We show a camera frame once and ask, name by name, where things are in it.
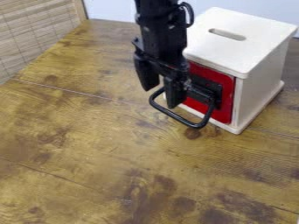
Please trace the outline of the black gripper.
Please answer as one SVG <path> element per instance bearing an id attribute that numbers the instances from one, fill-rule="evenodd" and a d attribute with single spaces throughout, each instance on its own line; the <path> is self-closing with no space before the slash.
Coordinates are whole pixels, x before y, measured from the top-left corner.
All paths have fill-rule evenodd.
<path id="1" fill-rule="evenodd" d="M 183 57 L 187 47 L 187 22 L 184 8 L 138 8 L 135 21 L 140 38 L 135 38 L 135 71 L 144 91 L 163 78 L 167 106 L 174 109 L 187 99 L 191 87 L 188 63 Z"/>

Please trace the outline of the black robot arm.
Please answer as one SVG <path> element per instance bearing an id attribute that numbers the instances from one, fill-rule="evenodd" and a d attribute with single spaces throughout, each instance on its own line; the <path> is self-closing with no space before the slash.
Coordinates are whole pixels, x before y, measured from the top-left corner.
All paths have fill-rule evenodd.
<path id="1" fill-rule="evenodd" d="M 175 108 L 187 98 L 184 82 L 190 65 L 183 57 L 187 28 L 194 23 L 192 7 L 179 0 L 135 0 L 135 21 L 142 37 L 135 38 L 135 70 L 144 91 L 160 84 L 167 106 Z"/>

